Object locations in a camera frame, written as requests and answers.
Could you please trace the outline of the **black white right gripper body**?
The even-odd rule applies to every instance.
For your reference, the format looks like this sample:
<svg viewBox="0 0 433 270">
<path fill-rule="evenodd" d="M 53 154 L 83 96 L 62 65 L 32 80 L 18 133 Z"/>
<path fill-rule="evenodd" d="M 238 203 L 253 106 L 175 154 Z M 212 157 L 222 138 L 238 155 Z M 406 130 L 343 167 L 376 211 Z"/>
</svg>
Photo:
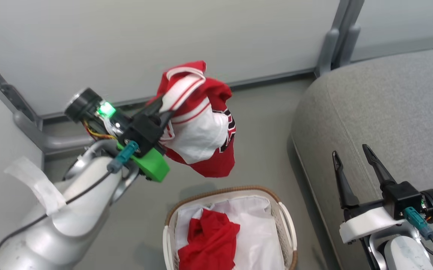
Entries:
<svg viewBox="0 0 433 270">
<path fill-rule="evenodd" d="M 344 243 L 402 223 L 408 207 L 414 207 L 417 212 L 421 210 L 422 194 L 409 182 L 385 181 L 380 187 L 383 198 L 365 204 L 359 203 L 352 190 L 343 192 L 341 208 L 345 212 L 345 222 L 341 224 L 339 233 Z"/>
</svg>

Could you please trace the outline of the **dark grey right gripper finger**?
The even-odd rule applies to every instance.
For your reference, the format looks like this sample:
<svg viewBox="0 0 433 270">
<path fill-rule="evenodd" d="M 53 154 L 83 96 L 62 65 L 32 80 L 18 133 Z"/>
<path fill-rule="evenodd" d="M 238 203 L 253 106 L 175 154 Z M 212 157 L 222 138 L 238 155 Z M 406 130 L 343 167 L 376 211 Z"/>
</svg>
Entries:
<svg viewBox="0 0 433 270">
<path fill-rule="evenodd" d="M 336 183 L 337 183 L 337 189 L 339 193 L 340 198 L 340 206 L 342 210 L 345 209 L 352 209 L 354 207 L 359 206 L 359 200 L 354 195 L 349 182 L 347 181 L 347 178 L 343 171 L 343 163 L 338 156 L 337 151 L 333 151 L 332 153 L 333 158 L 333 166 L 334 166 L 334 172 L 336 177 Z"/>
<path fill-rule="evenodd" d="M 369 147 L 369 145 L 362 144 L 362 149 L 364 151 L 368 163 L 373 167 L 375 171 L 375 174 L 380 184 L 380 188 L 385 189 L 386 186 L 395 185 L 396 184 L 395 179 L 393 178 L 393 176 L 391 176 L 391 174 L 383 165 L 383 163 L 378 159 L 376 154 L 374 154 L 373 150 Z"/>
</svg>

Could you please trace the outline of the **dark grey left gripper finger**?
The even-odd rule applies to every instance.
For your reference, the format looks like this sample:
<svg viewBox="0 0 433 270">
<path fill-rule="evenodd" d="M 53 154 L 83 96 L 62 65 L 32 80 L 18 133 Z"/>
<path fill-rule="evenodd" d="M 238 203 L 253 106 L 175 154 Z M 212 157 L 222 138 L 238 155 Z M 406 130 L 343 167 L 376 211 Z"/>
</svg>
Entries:
<svg viewBox="0 0 433 270">
<path fill-rule="evenodd" d="M 153 100 L 149 101 L 142 109 L 138 111 L 138 114 L 142 115 L 158 115 L 160 109 L 163 106 L 163 96 L 155 97 Z"/>
<path fill-rule="evenodd" d="M 159 113 L 159 118 L 161 120 L 159 127 L 161 130 L 165 130 L 166 126 L 168 125 L 168 123 L 170 122 L 174 114 L 175 111 L 171 111 L 171 110 L 161 111 Z"/>
</svg>

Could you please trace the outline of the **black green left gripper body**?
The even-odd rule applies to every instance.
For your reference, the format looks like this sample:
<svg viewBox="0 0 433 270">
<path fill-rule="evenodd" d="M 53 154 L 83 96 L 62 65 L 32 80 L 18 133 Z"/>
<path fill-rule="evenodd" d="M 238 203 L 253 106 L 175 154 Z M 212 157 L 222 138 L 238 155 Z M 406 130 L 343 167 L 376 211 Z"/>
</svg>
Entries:
<svg viewBox="0 0 433 270">
<path fill-rule="evenodd" d="M 158 183 L 161 183 L 170 171 L 164 158 L 166 149 L 159 142 L 166 130 L 160 129 L 160 123 L 159 115 L 136 114 L 124 133 L 118 137 L 119 149 L 124 149 L 128 143 L 138 145 L 130 160 L 148 180 Z"/>
</svg>

